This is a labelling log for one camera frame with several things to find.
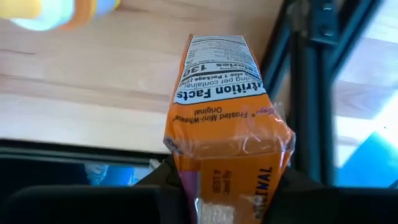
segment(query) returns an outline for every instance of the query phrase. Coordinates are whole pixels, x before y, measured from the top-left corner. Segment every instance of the blue object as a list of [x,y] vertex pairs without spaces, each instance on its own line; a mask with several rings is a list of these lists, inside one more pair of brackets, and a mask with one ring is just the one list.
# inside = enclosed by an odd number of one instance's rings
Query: blue object
[[100,183],[101,186],[127,186],[134,175],[134,167],[114,166],[108,167],[106,177]]
[[386,188],[398,179],[398,149],[374,132],[338,171],[339,187]]

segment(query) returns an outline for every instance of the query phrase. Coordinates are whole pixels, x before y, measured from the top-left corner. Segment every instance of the wooden surface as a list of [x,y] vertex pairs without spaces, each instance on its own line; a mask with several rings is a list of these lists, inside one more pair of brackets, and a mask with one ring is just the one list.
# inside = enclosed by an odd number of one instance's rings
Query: wooden surface
[[[280,0],[123,0],[70,32],[0,21],[0,138],[167,153],[165,114],[189,33],[245,35],[257,59]],[[388,0],[334,87],[336,165],[398,90],[398,1]],[[289,103],[288,77],[279,101]]]

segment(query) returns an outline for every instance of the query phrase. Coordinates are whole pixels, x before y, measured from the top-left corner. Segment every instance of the orange package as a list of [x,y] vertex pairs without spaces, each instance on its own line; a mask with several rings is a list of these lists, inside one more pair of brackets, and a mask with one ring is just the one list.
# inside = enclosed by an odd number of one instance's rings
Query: orange package
[[167,116],[192,223],[260,223],[293,153],[242,36],[191,35]]

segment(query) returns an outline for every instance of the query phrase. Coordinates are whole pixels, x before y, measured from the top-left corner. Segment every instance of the wooden table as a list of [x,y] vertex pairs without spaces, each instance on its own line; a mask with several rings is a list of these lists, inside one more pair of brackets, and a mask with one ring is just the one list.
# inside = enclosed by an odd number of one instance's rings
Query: wooden table
[[[280,4],[123,0],[70,32],[0,21],[0,138],[168,153],[165,117],[188,34],[245,35],[260,60]],[[398,88],[397,8],[387,1],[335,85],[338,164]]]

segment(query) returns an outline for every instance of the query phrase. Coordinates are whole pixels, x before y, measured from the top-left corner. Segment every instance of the nutrition facts label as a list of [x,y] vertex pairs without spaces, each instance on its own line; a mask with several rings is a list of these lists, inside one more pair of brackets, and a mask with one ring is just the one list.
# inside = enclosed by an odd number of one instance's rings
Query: nutrition facts label
[[265,92],[242,36],[196,35],[188,48],[174,103],[189,105]]

